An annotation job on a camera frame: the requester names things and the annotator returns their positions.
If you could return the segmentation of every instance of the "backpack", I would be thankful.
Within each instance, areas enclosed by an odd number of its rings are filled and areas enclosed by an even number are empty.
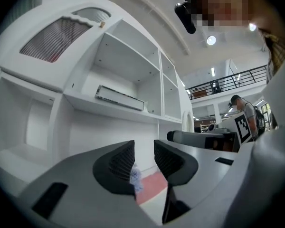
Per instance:
[[[262,135],[263,132],[265,132],[265,117],[264,115],[260,112],[260,110],[258,109],[257,106],[253,107],[256,113],[256,127],[258,129],[258,136]]]

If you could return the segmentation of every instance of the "pink cloth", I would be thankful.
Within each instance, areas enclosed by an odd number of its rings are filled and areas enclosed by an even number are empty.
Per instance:
[[[137,204],[142,204],[164,190],[168,183],[161,172],[156,172],[142,179],[143,190],[136,194]]]

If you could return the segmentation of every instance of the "white column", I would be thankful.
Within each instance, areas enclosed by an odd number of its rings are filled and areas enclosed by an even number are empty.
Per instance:
[[[220,118],[220,115],[219,115],[218,103],[214,103],[213,106],[214,106],[215,122],[216,124],[219,124],[222,122],[222,119]]]

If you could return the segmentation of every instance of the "black headset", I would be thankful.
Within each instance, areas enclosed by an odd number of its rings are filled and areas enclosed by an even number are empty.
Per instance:
[[[185,0],[185,2],[182,4],[177,3],[174,11],[180,18],[187,32],[194,34],[196,28],[193,24],[192,16],[196,16],[196,0]]]

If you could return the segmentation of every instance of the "black metal railing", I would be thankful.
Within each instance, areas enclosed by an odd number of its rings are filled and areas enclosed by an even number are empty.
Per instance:
[[[186,89],[190,100],[266,81],[266,66],[215,79]]]

